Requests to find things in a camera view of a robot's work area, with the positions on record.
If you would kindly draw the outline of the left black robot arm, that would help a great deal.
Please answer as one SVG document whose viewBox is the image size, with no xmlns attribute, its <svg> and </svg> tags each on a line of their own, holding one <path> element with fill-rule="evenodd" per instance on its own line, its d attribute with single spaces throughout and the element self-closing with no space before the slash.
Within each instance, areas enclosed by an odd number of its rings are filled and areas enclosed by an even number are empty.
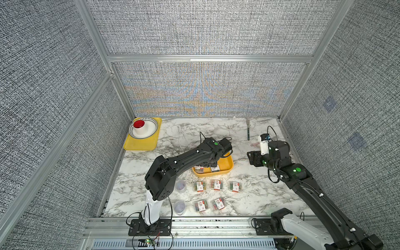
<svg viewBox="0 0 400 250">
<path fill-rule="evenodd" d="M 147 225 L 159 221 L 164 199 L 175 188 L 177 178 L 195 166 L 217 166 L 217 161 L 233 152 L 232 144 L 226 137 L 221 140 L 205 138 L 197 147 L 178 156 L 155 158 L 145 175 L 146 205 L 140 218 Z"/>
</svg>

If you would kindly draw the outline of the paper clip box front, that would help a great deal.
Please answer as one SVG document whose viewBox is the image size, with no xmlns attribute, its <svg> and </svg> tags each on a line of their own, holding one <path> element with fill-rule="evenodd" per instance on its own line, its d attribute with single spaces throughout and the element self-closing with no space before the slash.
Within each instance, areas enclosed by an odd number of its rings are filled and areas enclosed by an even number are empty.
<svg viewBox="0 0 400 250">
<path fill-rule="evenodd" d="M 222 210 L 226 208 L 225 200 L 223 198 L 217 198 L 212 202 L 214 210 Z"/>
</svg>

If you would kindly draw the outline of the clear paper clip box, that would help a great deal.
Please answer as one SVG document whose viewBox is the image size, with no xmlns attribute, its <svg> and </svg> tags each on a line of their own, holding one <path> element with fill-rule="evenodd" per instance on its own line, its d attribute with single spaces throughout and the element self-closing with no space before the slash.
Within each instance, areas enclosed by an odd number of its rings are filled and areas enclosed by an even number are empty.
<svg viewBox="0 0 400 250">
<path fill-rule="evenodd" d="M 206 190 L 206 185 L 203 181 L 197 181 L 193 183 L 195 192 L 204 192 Z"/>
</svg>

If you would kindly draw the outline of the round clear clip jar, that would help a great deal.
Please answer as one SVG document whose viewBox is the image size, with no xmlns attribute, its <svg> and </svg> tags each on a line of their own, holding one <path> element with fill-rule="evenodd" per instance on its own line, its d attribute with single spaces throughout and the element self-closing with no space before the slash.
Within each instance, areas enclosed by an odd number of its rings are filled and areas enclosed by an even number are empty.
<svg viewBox="0 0 400 250">
<path fill-rule="evenodd" d="M 175 184 L 175 191 L 179 193 L 184 193 L 187 190 L 187 185 L 184 180 L 178 180 Z"/>
</svg>

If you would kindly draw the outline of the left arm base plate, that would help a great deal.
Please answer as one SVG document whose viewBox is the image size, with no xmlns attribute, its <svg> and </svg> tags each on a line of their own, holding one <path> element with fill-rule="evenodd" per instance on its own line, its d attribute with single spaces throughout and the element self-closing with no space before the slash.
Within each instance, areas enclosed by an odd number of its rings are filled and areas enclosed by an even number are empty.
<svg viewBox="0 0 400 250">
<path fill-rule="evenodd" d="M 160 219 L 152 225 L 147 225 L 139 219 L 132 219 L 129 223 L 128 236 L 170 236 L 171 221 Z"/>
</svg>

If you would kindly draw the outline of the yellow plastic storage box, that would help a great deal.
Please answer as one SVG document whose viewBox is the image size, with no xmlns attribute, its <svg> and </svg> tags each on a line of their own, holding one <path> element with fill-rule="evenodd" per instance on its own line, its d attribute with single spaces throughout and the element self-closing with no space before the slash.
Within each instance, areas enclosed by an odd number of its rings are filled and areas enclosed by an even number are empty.
<svg viewBox="0 0 400 250">
<path fill-rule="evenodd" d="M 204 173 L 203 174 L 197 174 L 194 171 L 194 167 L 192 168 L 192 172 L 199 178 L 227 174 L 233 169 L 233 166 L 234 166 L 234 162 L 233 162 L 232 156 L 228 156 L 228 157 L 226 157 L 224 159 L 219 160 L 218 161 L 218 166 L 220 168 L 220 172 L 213 173 L 211 171 L 210 167 L 204 167 Z"/>
</svg>

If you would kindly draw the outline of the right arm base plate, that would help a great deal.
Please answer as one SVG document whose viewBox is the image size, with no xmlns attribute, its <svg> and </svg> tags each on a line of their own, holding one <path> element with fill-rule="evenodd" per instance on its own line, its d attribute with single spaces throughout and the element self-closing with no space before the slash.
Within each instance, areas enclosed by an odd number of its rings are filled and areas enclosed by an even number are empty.
<svg viewBox="0 0 400 250">
<path fill-rule="evenodd" d="M 270 218 L 270 219 L 260 219 L 260 218 L 253 218 L 251 220 L 251 225 L 256 231 L 256 235 L 263 236 L 263 235 L 278 235 L 279 231 L 279 223 L 277 219 Z"/>
</svg>

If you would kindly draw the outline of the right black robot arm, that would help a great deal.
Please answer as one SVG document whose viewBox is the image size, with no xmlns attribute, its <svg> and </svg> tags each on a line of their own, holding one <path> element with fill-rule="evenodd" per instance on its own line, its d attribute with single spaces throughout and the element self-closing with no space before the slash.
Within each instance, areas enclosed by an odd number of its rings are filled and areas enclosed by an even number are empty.
<svg viewBox="0 0 400 250">
<path fill-rule="evenodd" d="M 292 162 L 287 142 L 262 141 L 260 151 L 250 151 L 247 156 L 251 165 L 266 167 L 297 194 L 327 230 L 323 232 L 282 208 L 271 214 L 270 232 L 292 234 L 315 250 L 383 249 L 383 242 L 375 234 L 367 234 L 334 205 L 305 166 Z"/>
</svg>

